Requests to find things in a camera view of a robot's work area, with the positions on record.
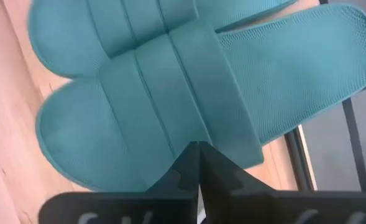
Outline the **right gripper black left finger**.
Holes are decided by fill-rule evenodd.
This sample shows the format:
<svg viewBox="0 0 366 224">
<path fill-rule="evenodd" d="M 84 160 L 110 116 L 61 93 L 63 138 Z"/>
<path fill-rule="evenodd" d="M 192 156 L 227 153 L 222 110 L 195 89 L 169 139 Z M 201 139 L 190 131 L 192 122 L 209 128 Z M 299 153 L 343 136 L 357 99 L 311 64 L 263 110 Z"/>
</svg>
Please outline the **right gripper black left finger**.
<svg viewBox="0 0 366 224">
<path fill-rule="evenodd" d="M 199 142 L 190 142 L 148 192 L 196 192 L 199 187 Z"/>
</svg>

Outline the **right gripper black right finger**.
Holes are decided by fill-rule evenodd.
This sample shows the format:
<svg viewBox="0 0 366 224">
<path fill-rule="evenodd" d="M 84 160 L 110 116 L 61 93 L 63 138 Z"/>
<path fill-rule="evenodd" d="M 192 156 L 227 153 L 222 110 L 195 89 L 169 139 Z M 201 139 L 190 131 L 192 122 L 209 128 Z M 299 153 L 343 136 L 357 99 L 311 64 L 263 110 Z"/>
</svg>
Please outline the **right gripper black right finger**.
<svg viewBox="0 0 366 224">
<path fill-rule="evenodd" d="M 273 188 L 250 175 L 219 150 L 200 142 L 202 183 L 219 185 L 228 192 L 271 192 Z"/>
</svg>

